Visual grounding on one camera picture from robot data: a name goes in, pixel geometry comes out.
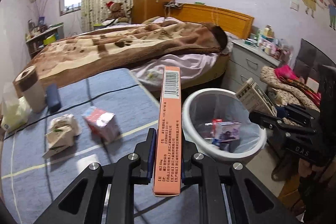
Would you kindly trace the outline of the right hand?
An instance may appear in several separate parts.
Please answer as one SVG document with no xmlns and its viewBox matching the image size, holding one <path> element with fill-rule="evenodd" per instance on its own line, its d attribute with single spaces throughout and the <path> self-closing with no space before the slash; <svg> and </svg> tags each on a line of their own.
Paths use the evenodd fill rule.
<svg viewBox="0 0 336 224">
<path fill-rule="evenodd" d="M 298 173 L 301 177 L 308 177 L 313 172 L 316 174 L 321 174 L 320 182 L 327 182 L 328 186 L 331 188 L 335 188 L 335 170 L 336 170 L 336 164 L 335 159 L 331 162 L 331 164 L 327 167 L 325 171 L 323 169 L 325 168 L 311 165 L 309 162 L 300 159 L 298 163 Z"/>
</svg>

